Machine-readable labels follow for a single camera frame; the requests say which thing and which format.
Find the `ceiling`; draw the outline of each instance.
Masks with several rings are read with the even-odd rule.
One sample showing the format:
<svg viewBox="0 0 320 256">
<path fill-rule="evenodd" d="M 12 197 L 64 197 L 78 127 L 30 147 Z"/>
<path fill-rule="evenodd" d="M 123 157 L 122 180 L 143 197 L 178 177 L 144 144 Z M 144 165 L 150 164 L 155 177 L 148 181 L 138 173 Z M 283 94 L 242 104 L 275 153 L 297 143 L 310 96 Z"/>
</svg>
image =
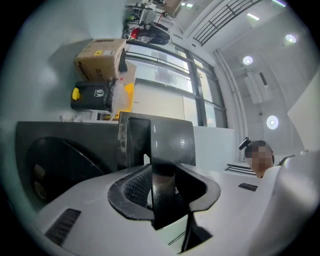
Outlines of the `ceiling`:
<svg viewBox="0 0 320 256">
<path fill-rule="evenodd" d="M 280 14 L 287 9 L 288 7 L 281 7 L 271 0 L 263 0 L 230 21 L 218 33 L 216 33 L 203 46 L 203 48 L 210 52 L 213 52 L 218 48 L 223 50 L 223 48 L 232 43 L 234 40 L 242 37 L 252 29 L 265 24 L 266 22 L 271 20 L 272 17 Z M 260 20 L 257 21 L 251 17 L 248 17 L 248 13 L 259 17 Z"/>
</svg>

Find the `person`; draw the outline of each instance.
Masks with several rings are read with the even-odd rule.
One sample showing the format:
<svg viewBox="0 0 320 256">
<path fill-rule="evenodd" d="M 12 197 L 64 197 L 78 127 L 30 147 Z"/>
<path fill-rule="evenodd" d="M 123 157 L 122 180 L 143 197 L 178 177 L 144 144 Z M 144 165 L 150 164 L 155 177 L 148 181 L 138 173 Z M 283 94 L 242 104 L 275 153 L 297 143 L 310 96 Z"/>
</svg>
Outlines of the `person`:
<svg viewBox="0 0 320 256">
<path fill-rule="evenodd" d="M 264 140 L 251 142 L 246 147 L 244 156 L 258 178 L 262 178 L 266 170 L 275 163 L 274 152 Z"/>
</svg>

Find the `air conditioner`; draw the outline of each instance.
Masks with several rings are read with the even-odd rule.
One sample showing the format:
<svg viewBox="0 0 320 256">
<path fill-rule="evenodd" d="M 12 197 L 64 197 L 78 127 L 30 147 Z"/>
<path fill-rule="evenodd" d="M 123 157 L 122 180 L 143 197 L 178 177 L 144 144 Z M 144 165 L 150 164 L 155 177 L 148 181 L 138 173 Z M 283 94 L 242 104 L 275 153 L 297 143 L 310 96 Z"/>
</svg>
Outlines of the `air conditioner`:
<svg viewBox="0 0 320 256">
<path fill-rule="evenodd" d="M 262 73 L 247 72 L 244 77 L 253 104 L 271 101 L 273 98 L 271 89 Z"/>
</svg>

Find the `vent grille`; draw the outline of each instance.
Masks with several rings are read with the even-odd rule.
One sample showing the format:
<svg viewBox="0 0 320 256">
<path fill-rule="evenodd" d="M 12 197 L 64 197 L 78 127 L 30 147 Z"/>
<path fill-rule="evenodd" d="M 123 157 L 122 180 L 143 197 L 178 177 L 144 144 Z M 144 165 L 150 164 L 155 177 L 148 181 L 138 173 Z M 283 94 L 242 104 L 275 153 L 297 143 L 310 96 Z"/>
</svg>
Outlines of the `vent grille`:
<svg viewBox="0 0 320 256">
<path fill-rule="evenodd" d="M 258 188 L 258 186 L 251 185 L 251 184 L 248 184 L 248 183 L 241 183 L 238 187 L 242 188 L 242 189 L 245 189 L 245 190 L 250 190 L 250 191 L 253 191 L 253 192 L 255 192 L 257 190 L 257 188 Z"/>
<path fill-rule="evenodd" d="M 227 172 L 235 172 L 235 173 L 240 173 L 240 174 L 249 174 L 256 176 L 253 170 L 251 170 L 249 167 L 245 166 L 240 166 L 240 165 L 235 165 L 235 164 L 227 164 L 225 171 Z"/>
<path fill-rule="evenodd" d="M 45 236 L 58 246 L 61 246 L 80 214 L 81 211 L 79 210 L 66 209 L 45 233 Z"/>
</svg>

